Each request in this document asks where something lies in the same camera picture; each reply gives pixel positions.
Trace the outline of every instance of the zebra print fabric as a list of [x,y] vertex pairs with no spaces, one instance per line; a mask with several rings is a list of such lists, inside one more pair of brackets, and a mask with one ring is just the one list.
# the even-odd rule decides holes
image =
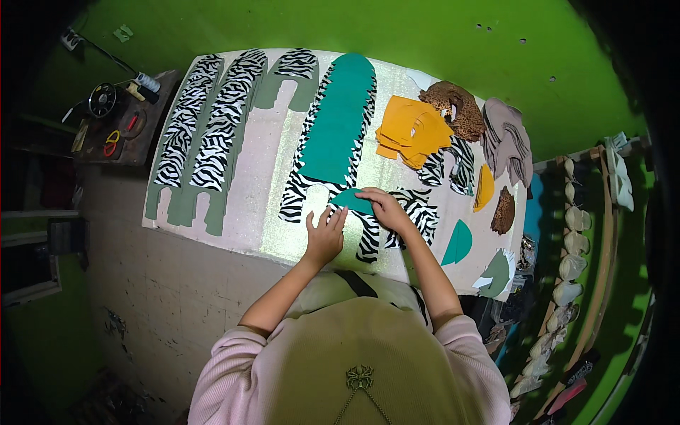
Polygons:
[[163,134],[163,152],[160,154],[155,184],[182,187],[182,171],[191,149],[191,137],[196,122],[212,90],[222,58],[215,54],[200,59],[187,78],[186,85],[177,100],[170,117],[170,124]]
[[222,192],[224,174],[229,166],[227,156],[234,143],[235,131],[241,124],[244,109],[247,109],[244,107],[256,79],[265,72],[267,55],[259,49],[245,51],[229,67],[210,109],[210,118],[201,136],[201,149],[196,155],[189,184]]
[[[340,208],[339,205],[334,204],[332,201],[329,205],[331,213],[335,213]],[[360,211],[354,211],[353,209],[350,209],[348,213],[361,220],[363,228],[359,248],[354,256],[362,262],[376,262],[378,260],[378,248],[380,247],[380,225],[377,218]]]
[[[413,190],[399,188],[394,192],[390,192],[404,211],[406,211],[406,214],[408,214],[411,221],[415,224],[415,227],[418,228],[418,231],[428,245],[432,245],[432,241],[435,238],[435,229],[439,223],[437,207],[428,205],[431,191],[432,189]],[[406,244],[397,232],[389,230],[385,248],[397,247],[401,247],[401,249],[404,250],[406,249]]]
[[316,65],[316,56],[309,49],[293,49],[279,59],[275,75],[300,77],[311,80]]
[[454,173],[454,169],[451,169],[449,174],[451,189],[461,195],[474,196],[472,188],[475,185],[475,156],[472,149],[465,140],[455,136],[452,137],[451,147],[448,149],[454,155],[458,165],[456,172]]
[[450,147],[428,156],[423,167],[418,170],[418,179],[427,186],[441,186],[444,178],[444,152],[450,152],[456,160],[449,173],[451,189],[461,195],[473,196],[475,156],[467,142],[455,136],[451,136]]
[[307,134],[314,125],[314,120],[316,119],[316,116],[320,111],[321,100],[325,97],[324,91],[326,90],[326,87],[331,83],[330,76],[333,73],[334,69],[335,69],[334,65],[331,64],[330,67],[328,68],[328,71],[326,71],[324,77],[321,79],[321,82],[319,83],[319,87],[314,96],[314,101],[309,107],[309,112],[307,113],[307,116],[305,117],[305,120],[303,122],[303,130],[298,141],[297,149],[293,154],[292,171],[288,176],[288,181],[286,182],[286,187],[284,189],[284,194],[282,196],[279,209],[279,218],[287,222],[299,223],[301,221],[303,202],[307,198],[307,189],[310,186],[313,186],[314,184],[321,184],[325,186],[330,191],[330,194],[328,196],[329,202],[330,199],[337,196],[343,190],[353,188],[354,186],[356,186],[356,173],[357,168],[359,166],[359,162],[361,161],[364,136],[366,135],[368,127],[371,125],[371,119],[373,119],[373,114],[375,112],[375,96],[377,86],[377,81],[375,77],[371,77],[372,89],[369,91],[369,100],[367,101],[367,104],[364,106],[361,132],[354,140],[352,156],[349,158],[350,165],[347,168],[347,175],[345,175],[346,185],[336,184],[332,182],[323,182],[321,180],[317,180],[312,177],[307,177],[299,173],[300,169],[304,165],[304,163],[300,161],[300,158],[302,157],[302,151],[303,148],[305,147],[305,142],[309,139]]

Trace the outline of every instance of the yellow scissors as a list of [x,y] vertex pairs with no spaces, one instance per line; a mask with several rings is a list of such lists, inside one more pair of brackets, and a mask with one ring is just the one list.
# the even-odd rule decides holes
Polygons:
[[108,157],[114,154],[118,140],[120,140],[120,131],[113,130],[109,137],[107,137],[106,142],[104,142],[104,156]]

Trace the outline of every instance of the floor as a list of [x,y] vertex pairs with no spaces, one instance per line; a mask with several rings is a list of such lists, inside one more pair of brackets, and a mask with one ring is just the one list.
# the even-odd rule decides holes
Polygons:
[[173,423],[211,346],[287,268],[142,228],[145,175],[87,167],[83,176],[88,293],[107,364],[147,397],[153,422]]

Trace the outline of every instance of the white thread spool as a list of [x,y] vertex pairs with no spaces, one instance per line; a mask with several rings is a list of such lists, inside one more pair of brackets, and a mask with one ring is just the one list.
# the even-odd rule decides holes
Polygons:
[[151,90],[152,92],[156,93],[158,92],[158,89],[160,88],[160,83],[151,78],[150,76],[146,75],[143,72],[140,72],[137,74],[137,77],[135,78],[135,82],[139,84],[140,86],[144,86]]

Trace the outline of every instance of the leopard print fabric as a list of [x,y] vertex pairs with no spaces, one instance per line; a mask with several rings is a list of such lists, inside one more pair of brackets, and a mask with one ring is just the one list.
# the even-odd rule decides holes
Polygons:
[[491,220],[491,230],[498,233],[498,236],[508,233],[515,221],[515,197],[508,191],[507,186],[503,186],[498,198],[494,219]]
[[[434,106],[437,111],[446,109],[444,119],[461,139],[477,141],[486,131],[475,97],[463,87],[448,81],[440,81],[430,86],[427,91],[421,90],[418,98]],[[456,118],[453,122],[451,105],[456,106]]]

